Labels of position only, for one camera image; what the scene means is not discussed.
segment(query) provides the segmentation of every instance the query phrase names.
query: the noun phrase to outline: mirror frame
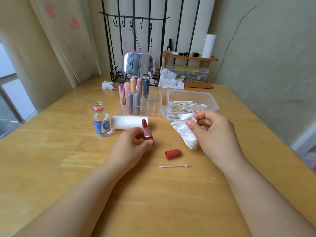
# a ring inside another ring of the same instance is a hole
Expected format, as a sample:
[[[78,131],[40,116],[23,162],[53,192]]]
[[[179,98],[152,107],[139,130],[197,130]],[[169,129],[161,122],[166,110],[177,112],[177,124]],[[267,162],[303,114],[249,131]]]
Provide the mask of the mirror frame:
[[[124,52],[123,55],[122,55],[122,69],[123,69],[123,71],[124,71],[124,57],[125,57],[125,55],[126,55],[127,53],[138,53],[138,54],[148,54],[148,55],[150,55],[150,52],[149,52],[149,51],[134,51],[134,50],[129,50],[129,51]],[[156,62],[156,59],[155,59],[155,56],[154,56],[154,55],[152,55],[151,57],[152,57],[152,59],[153,59],[153,72],[155,73],[155,62]],[[142,76],[132,76],[132,75],[128,75],[127,73],[126,73],[126,76],[127,76],[128,78],[132,78],[132,77],[135,77],[135,78],[143,78]]]

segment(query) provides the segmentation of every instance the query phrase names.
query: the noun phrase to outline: paper towel roll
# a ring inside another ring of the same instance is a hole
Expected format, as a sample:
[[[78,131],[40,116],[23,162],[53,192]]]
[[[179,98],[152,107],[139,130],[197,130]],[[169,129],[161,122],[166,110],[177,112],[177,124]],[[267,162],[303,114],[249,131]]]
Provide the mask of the paper towel roll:
[[[148,123],[148,116],[112,116],[111,128],[127,130],[134,127],[142,128],[142,119]]]
[[[201,55],[202,57],[204,58],[212,57],[212,52],[213,52],[216,36],[217,35],[210,35],[210,34],[206,35],[206,39],[204,42],[204,47],[203,47],[203,51]]]

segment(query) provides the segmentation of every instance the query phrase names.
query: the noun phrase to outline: glass bottle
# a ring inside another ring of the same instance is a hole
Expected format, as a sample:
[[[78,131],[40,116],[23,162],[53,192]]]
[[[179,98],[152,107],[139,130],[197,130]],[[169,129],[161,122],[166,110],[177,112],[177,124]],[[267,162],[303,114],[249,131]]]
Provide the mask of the glass bottle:
[[[92,110],[92,120],[97,135],[104,137],[112,134],[109,114],[105,112],[103,103],[101,101],[93,103]]]

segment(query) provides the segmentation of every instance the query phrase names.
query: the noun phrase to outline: used cotton swab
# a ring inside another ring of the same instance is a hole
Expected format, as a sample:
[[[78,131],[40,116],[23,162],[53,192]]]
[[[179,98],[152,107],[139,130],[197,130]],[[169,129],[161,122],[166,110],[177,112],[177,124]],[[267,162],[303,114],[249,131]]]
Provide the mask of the used cotton swab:
[[[183,166],[159,166],[159,168],[166,168],[166,167],[191,167],[192,165],[183,165]]]

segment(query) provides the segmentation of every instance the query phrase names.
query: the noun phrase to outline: clear plastic box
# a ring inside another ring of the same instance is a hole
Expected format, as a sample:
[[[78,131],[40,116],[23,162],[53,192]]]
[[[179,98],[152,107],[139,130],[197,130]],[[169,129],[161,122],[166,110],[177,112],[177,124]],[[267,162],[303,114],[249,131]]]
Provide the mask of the clear plastic box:
[[[180,114],[197,113],[203,109],[219,110],[210,93],[174,89],[167,91],[166,117],[168,120],[174,121],[179,119]]]
[[[166,67],[177,74],[176,79],[187,82],[205,83],[209,69],[205,67],[172,65]]]
[[[162,87],[149,87],[148,98],[144,98],[144,91],[140,99],[140,106],[118,104],[121,115],[160,117],[162,103]]]

